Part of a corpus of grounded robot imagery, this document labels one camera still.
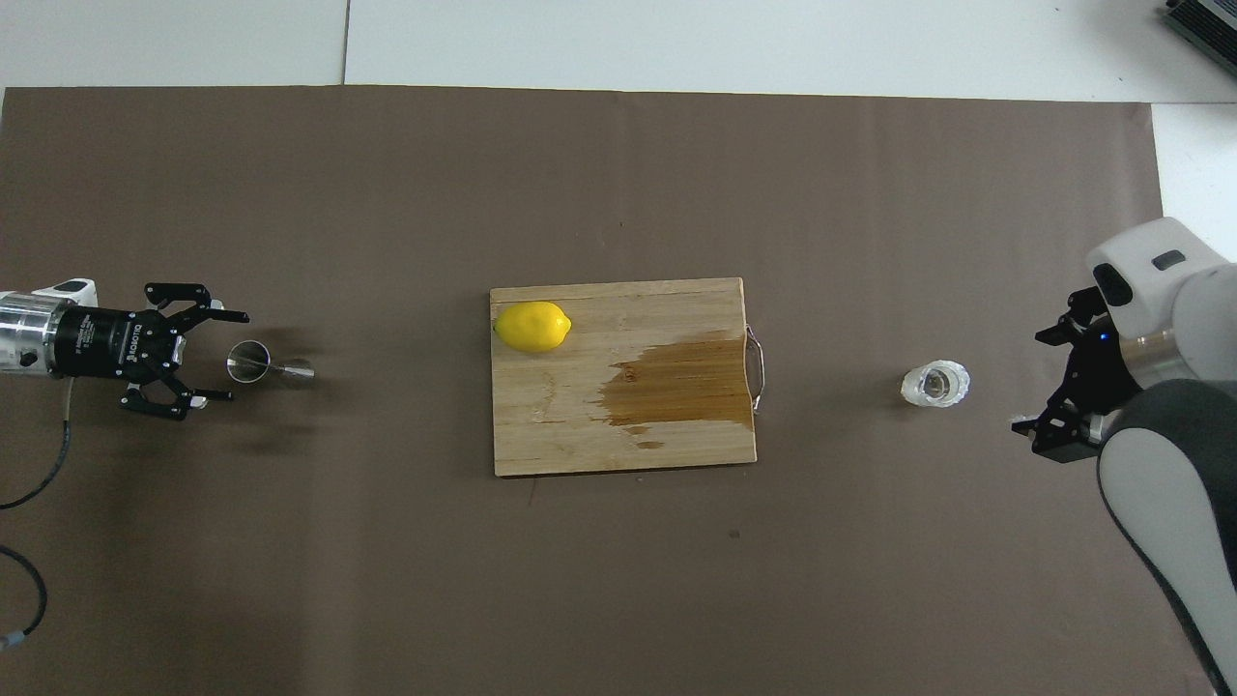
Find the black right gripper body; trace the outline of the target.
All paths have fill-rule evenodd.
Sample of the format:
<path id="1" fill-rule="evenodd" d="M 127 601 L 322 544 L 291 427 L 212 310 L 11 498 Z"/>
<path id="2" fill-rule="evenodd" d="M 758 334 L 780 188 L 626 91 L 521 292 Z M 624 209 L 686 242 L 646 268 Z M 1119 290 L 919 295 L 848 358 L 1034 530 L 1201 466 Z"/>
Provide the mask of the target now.
<path id="1" fill-rule="evenodd" d="M 1108 316 L 1108 347 L 1072 347 L 1066 360 L 1063 384 L 1074 396 L 1082 397 L 1087 407 L 1112 410 L 1141 393 L 1141 384 L 1131 375 L 1119 351 L 1121 334 Z"/>

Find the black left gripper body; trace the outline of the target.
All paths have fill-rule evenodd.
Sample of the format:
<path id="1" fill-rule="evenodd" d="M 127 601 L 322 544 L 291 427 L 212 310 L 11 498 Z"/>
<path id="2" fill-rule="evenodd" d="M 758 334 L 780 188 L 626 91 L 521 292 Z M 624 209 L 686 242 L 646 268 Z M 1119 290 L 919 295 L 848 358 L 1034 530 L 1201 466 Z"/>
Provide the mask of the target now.
<path id="1" fill-rule="evenodd" d="M 53 371 L 153 383 L 181 370 L 186 336 L 155 309 L 115 312 L 71 305 L 53 333 Z"/>

